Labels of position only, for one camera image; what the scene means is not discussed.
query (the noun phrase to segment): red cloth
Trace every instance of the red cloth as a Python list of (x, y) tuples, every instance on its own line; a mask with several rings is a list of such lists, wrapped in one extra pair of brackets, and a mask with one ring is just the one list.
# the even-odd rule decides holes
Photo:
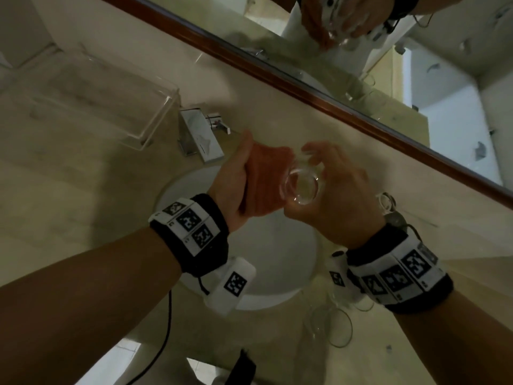
[(245, 216), (264, 216), (285, 206), (279, 187), (294, 158), (290, 147), (253, 145), (246, 163), (247, 184), (241, 205)]

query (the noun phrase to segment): mirror frame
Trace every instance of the mirror frame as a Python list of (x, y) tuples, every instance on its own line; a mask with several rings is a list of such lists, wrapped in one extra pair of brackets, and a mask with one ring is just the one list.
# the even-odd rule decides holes
[(173, 12), (149, 0), (103, 1), (513, 209), (513, 191), (295, 80)]

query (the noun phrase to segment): round basin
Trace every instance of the round basin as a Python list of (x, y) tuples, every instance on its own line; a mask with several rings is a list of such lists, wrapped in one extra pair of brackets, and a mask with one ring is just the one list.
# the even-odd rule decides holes
[[(172, 183), (157, 202), (162, 210), (180, 197), (205, 193), (220, 166), (193, 171)], [(230, 258), (242, 257), (256, 268), (256, 278), (237, 305), (238, 310), (260, 310), (278, 305), (309, 283), (317, 258), (317, 239), (313, 228), (285, 217), (283, 210), (260, 218), (251, 218), (228, 237)], [(211, 290), (227, 266), (202, 277)], [(180, 281), (204, 296), (198, 280), (183, 274)]]

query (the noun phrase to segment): transparent tray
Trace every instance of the transparent tray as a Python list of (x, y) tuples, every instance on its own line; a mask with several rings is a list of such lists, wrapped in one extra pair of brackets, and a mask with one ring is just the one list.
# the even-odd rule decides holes
[(54, 51), (24, 73), (18, 88), (38, 109), (142, 150), (178, 103), (178, 88), (119, 59), (116, 64), (82, 51)]

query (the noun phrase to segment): person's left hand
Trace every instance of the person's left hand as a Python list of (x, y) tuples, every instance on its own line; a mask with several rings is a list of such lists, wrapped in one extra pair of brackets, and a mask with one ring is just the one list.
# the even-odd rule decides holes
[(347, 31), (356, 26), (351, 32), (352, 37), (367, 34), (388, 19), (394, 3), (395, 0), (346, 0), (339, 10), (339, 16), (347, 17), (342, 30)]
[(245, 130), (237, 151), (225, 162), (208, 190), (223, 217), (230, 233), (241, 228), (248, 218), (239, 211), (246, 188), (245, 165), (253, 148), (253, 136)]

